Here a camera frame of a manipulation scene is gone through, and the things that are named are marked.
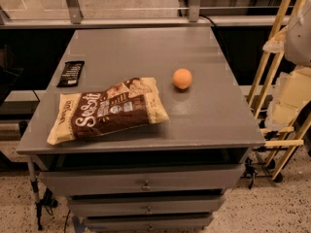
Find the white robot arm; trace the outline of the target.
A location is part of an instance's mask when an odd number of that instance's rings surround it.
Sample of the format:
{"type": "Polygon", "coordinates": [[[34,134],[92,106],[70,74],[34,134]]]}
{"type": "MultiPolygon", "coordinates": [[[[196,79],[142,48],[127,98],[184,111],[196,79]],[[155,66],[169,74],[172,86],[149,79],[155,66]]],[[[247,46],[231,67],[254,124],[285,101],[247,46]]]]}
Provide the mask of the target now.
{"type": "Polygon", "coordinates": [[[267,109],[264,124],[278,131],[287,127],[311,101],[311,0],[263,49],[283,53],[295,65],[289,74],[280,74],[267,109]]]}

